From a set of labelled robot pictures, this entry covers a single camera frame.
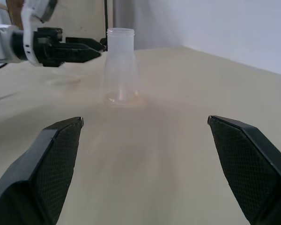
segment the bottle neck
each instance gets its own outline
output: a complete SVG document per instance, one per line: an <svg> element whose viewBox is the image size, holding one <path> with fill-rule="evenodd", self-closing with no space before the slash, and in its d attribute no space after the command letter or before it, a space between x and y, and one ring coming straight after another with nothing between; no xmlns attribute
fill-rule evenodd
<svg viewBox="0 0 281 225"><path fill-rule="evenodd" d="M134 30L111 28L107 32L108 52L130 53L134 51Z"/></svg>

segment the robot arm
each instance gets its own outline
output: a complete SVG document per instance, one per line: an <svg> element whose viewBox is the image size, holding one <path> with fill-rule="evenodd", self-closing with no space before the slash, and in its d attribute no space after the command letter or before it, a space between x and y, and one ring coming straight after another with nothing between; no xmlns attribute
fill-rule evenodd
<svg viewBox="0 0 281 225"><path fill-rule="evenodd" d="M41 27L56 5L57 0L26 0L21 13L24 31L0 24L0 63L28 60L34 66L59 67L101 56L104 46L93 39L67 37L62 43L61 28Z"/></svg>

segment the white wall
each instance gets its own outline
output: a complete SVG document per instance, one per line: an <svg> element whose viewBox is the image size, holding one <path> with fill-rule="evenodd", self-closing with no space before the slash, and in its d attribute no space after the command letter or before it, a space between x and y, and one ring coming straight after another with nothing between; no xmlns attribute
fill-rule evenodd
<svg viewBox="0 0 281 225"><path fill-rule="evenodd" d="M131 2L138 48L181 44L281 74L281 0Z"/></svg>

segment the table surface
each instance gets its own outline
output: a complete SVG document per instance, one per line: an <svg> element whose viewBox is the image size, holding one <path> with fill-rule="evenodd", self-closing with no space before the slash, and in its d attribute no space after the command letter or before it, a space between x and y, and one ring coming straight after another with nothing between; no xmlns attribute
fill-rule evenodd
<svg viewBox="0 0 281 225"><path fill-rule="evenodd" d="M58 224L249 224L207 118L254 125L281 151L281 75L182 47L136 51L136 58L143 102L133 108L102 103L105 55L61 69L0 70L0 95L12 94L0 100L0 176L42 128L83 116ZM49 85L63 75L81 82Z"/></svg>

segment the plastic bottle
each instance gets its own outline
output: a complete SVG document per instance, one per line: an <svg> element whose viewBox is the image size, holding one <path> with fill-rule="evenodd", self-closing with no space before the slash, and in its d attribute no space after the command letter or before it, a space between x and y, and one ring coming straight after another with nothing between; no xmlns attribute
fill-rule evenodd
<svg viewBox="0 0 281 225"><path fill-rule="evenodd" d="M105 63L104 100L127 105L138 98L138 74L134 55L134 30L110 28Z"/></svg>

